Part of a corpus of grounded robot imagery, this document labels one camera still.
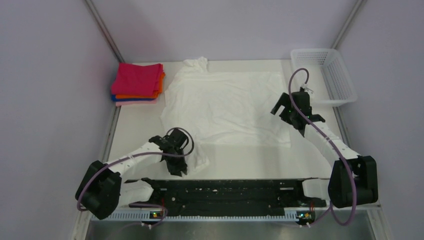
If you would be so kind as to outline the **white t shirt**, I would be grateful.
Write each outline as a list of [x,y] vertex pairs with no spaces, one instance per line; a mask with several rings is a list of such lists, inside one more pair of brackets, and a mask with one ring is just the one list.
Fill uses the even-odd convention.
[[271,114],[286,90],[280,71],[211,72],[205,57],[186,59],[164,93],[160,119],[166,130],[191,134],[185,159],[194,174],[210,164],[206,144],[289,148],[290,126]]

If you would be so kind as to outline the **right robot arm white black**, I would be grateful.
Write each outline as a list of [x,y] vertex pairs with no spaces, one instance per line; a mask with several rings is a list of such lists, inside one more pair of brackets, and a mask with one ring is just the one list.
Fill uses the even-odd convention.
[[335,135],[325,119],[312,113],[306,91],[282,93],[271,114],[279,109],[280,119],[293,126],[321,153],[332,167],[327,193],[333,206],[345,208],[378,201],[377,163],[372,156],[362,156]]

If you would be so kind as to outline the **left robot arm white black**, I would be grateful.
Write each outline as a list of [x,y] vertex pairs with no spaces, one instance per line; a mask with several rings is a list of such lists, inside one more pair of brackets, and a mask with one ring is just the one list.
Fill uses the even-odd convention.
[[173,127],[166,135],[153,136],[141,147],[118,159],[92,162],[75,193],[77,210],[88,211],[103,220],[116,208],[133,203],[156,206],[161,194],[143,180],[142,171],[151,165],[165,163],[170,175],[187,175],[185,158],[194,148],[191,134],[181,127]]

